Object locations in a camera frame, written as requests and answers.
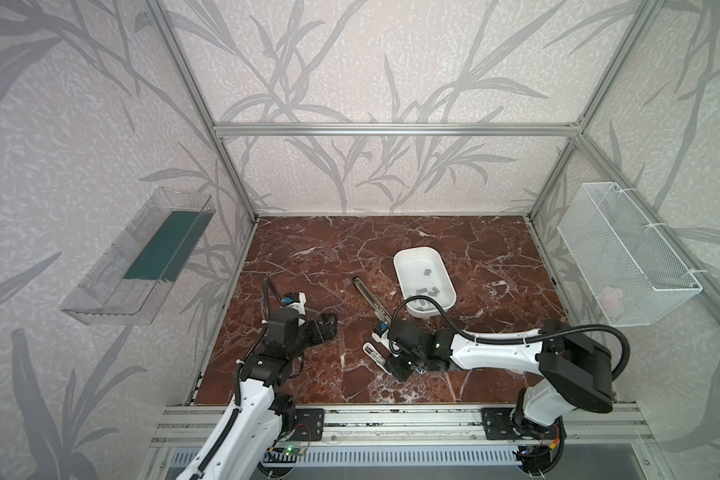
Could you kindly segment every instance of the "brown marble table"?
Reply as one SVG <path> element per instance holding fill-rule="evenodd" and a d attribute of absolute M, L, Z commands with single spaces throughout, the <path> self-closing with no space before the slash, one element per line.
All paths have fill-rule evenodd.
<path fill-rule="evenodd" d="M 339 318 L 337 338 L 309 349 L 303 372 L 283 387 L 297 403 L 515 402 L 518 390 L 540 377 L 480 369 L 414 373 L 400 383 L 362 351 L 377 320 L 352 278 L 360 276 L 393 312 L 402 294 L 392 258 L 413 246 L 440 252 L 458 296 L 449 313 L 466 330 L 528 330 L 546 318 L 564 318 L 520 216 L 262 218 L 196 403 L 229 403 L 235 360 L 261 326 L 266 275 L 280 293 L 306 293 L 308 316 L 336 312 Z M 446 327 L 440 317 L 421 322 L 432 331 Z"/>

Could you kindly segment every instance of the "white wire mesh basket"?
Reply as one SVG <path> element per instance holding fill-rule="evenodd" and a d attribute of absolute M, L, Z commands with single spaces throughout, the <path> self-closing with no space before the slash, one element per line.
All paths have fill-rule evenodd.
<path fill-rule="evenodd" d="M 702 289 L 618 184 L 582 184 L 557 229 L 614 326 L 654 323 Z"/>

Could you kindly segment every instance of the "leaf patterned wallpaper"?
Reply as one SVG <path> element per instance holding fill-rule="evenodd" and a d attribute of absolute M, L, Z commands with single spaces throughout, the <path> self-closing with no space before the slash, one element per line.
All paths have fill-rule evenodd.
<path fill-rule="evenodd" d="M 130 478 L 250 232 L 140 2 L 0 0 L 0 478 Z M 216 215 L 150 326 L 66 295 L 163 186 Z"/>
<path fill-rule="evenodd" d="M 216 122 L 573 122 L 638 4 L 165 0 Z M 226 139 L 280 214 L 526 213 L 563 142 Z"/>
<path fill-rule="evenodd" d="M 720 1 L 665 2 L 586 133 L 720 283 Z M 603 180 L 578 154 L 536 219 L 585 321 L 601 313 L 556 226 L 582 182 Z M 717 322 L 696 299 L 625 332 L 620 396 L 640 402 L 676 478 L 720 480 Z"/>

